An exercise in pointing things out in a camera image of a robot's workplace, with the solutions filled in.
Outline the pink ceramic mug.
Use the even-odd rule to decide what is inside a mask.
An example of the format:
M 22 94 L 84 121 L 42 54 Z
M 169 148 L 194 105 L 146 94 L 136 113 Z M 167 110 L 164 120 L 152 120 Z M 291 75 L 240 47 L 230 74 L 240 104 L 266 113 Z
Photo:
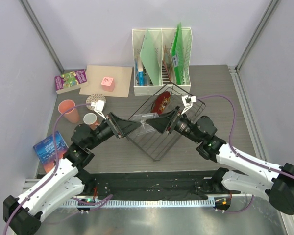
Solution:
M 98 117 L 95 113 L 87 113 L 83 117 L 83 122 L 87 124 L 92 130 L 99 126 Z

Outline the bright green mesh folder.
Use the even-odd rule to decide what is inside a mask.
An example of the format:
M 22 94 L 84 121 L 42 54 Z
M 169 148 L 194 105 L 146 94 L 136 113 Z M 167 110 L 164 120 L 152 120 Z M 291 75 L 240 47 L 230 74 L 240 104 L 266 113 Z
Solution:
M 174 41 L 171 47 L 171 58 L 173 62 L 176 84 L 181 85 L 184 78 L 184 53 L 181 22 L 178 23 L 176 28 Z

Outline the pink cube block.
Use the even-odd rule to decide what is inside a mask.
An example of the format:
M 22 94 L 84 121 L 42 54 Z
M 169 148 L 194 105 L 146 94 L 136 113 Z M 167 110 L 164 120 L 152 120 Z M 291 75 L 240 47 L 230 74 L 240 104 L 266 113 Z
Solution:
M 115 81 L 114 78 L 111 77 L 104 77 L 101 82 L 101 87 L 104 91 L 112 92 L 115 88 Z

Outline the illustrated book in organizer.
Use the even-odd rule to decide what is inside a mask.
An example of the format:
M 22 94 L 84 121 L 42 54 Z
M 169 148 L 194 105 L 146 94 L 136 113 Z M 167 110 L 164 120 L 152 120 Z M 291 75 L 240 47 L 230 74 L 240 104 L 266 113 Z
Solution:
M 173 65 L 171 60 L 171 55 L 169 49 L 164 45 L 164 53 L 163 53 L 163 65 L 165 67 L 167 77 L 170 82 L 172 82 L 173 75 Z

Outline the pink plastic tumbler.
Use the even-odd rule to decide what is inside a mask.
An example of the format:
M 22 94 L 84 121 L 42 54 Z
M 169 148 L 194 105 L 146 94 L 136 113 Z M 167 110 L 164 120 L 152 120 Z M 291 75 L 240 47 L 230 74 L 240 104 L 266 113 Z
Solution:
M 79 115 L 78 109 L 75 106 L 75 102 L 73 100 L 70 100 L 70 99 L 63 100 L 58 105 L 58 111 L 60 114 L 64 114 L 64 117 L 70 123 L 76 124 L 80 121 L 80 115 Z

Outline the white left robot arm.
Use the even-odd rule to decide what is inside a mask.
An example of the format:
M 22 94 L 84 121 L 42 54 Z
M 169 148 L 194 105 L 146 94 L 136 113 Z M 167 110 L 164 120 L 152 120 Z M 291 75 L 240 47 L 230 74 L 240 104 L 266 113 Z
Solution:
M 112 112 L 95 130 L 87 124 L 78 125 L 71 137 L 72 144 L 63 158 L 55 160 L 55 167 L 23 194 L 4 200 L 4 230 L 11 228 L 18 235 L 33 235 L 66 200 L 80 193 L 90 195 L 95 180 L 84 167 L 94 157 L 92 149 L 112 136 L 124 138 L 139 127 L 140 122 L 122 119 Z

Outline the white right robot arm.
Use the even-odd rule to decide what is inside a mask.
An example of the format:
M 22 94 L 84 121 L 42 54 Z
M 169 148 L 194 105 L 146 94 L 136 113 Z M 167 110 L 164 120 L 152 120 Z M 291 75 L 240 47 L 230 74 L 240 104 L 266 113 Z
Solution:
M 197 152 L 206 160 L 227 165 L 212 180 L 216 193 L 235 190 L 267 200 L 275 209 L 294 214 L 294 165 L 283 166 L 260 160 L 234 148 L 229 142 L 216 136 L 217 129 L 211 119 L 201 116 L 192 122 L 178 109 L 149 118 L 146 123 L 159 133 L 176 131 L 197 143 Z

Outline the brown patterned ceramic bowl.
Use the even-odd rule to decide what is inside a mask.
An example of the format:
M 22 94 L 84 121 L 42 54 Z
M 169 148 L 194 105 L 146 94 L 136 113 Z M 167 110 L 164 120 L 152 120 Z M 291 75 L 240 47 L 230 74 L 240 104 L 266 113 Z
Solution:
M 87 99 L 86 99 L 86 103 L 92 103 L 92 102 L 97 102 L 97 101 L 103 101 L 103 109 L 105 107 L 106 104 L 106 98 L 104 95 L 102 94 L 92 94 L 90 95 Z

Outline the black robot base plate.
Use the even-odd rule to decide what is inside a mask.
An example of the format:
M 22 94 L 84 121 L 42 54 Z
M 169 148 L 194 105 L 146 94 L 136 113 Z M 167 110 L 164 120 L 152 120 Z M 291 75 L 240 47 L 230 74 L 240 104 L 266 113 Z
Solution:
M 210 195 L 239 194 L 221 185 L 221 168 L 213 171 L 93 173 L 80 196 L 113 200 L 173 201 L 207 199 Z

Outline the white file organizer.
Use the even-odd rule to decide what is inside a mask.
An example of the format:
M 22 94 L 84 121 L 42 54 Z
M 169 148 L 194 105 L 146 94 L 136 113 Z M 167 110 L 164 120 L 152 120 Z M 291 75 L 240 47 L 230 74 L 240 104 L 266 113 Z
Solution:
M 144 96 L 144 95 L 153 95 L 158 91 L 161 87 L 169 84 L 170 81 L 167 77 L 167 73 L 165 67 L 163 65 L 163 53 L 164 53 L 164 45 L 169 49 L 171 55 L 171 48 L 175 37 L 176 28 L 156 28 L 153 30 L 160 30 L 161 32 L 161 56 L 160 56 L 160 85 L 154 86 L 149 78 L 149 75 L 144 68 L 145 75 L 147 76 L 147 85 L 139 86 L 138 81 L 136 80 L 136 72 L 135 72 L 135 62 L 134 62 L 134 94 L 136 96 Z M 140 55 L 144 35 L 146 29 L 134 29 L 132 30 L 132 47 L 133 47 L 133 56 L 134 61 L 136 56 Z M 190 91 L 191 81 L 189 76 L 189 65 L 190 65 L 190 57 L 191 57 L 191 49 L 192 49 L 192 30 L 190 27 L 182 27 L 182 36 L 183 36 L 183 53 L 184 53 L 184 78 L 182 80 L 182 84 L 178 85 L 182 89 L 187 92 Z M 173 70 L 172 75 L 172 83 L 176 84 L 175 74 Z

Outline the blue booklet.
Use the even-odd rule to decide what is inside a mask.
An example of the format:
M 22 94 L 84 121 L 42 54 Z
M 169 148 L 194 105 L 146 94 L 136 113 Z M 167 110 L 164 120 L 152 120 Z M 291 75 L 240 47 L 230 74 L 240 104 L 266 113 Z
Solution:
M 136 56 L 135 58 L 135 72 L 136 72 L 136 80 L 138 81 L 139 86 L 147 85 L 147 76 L 144 72 L 143 62 L 140 56 Z

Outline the red floral lacquer plate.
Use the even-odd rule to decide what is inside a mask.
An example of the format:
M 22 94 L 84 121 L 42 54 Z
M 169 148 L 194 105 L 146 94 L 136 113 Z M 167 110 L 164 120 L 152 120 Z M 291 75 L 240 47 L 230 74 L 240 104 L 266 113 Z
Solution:
M 171 93 L 164 91 L 157 96 L 151 106 L 151 113 L 162 114 L 165 107 L 170 103 Z

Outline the blue Jane Eyre book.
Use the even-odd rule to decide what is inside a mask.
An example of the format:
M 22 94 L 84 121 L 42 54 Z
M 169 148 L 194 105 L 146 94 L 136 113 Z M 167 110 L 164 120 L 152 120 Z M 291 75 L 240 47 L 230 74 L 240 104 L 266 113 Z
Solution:
M 57 146 L 58 157 L 61 159 L 68 150 L 68 146 L 59 131 L 55 132 L 55 140 Z M 53 144 L 53 136 L 50 135 L 44 140 L 33 146 L 38 158 L 40 159 L 46 173 L 49 173 L 55 166 L 55 148 Z

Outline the light green folder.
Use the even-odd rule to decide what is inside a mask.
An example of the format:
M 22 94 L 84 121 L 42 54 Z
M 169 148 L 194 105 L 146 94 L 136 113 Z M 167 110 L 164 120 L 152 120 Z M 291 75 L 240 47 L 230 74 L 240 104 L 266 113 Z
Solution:
M 140 58 L 147 74 L 154 86 L 160 85 L 160 56 L 161 56 L 160 30 L 146 29 L 140 52 Z

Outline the purple paperback book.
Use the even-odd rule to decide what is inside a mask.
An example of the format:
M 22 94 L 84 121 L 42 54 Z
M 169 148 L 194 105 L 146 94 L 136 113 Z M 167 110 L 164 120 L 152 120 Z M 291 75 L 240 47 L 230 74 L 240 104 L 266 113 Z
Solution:
M 55 91 L 57 94 L 80 89 L 88 85 L 86 70 L 75 70 L 69 73 L 61 74 L 54 78 Z

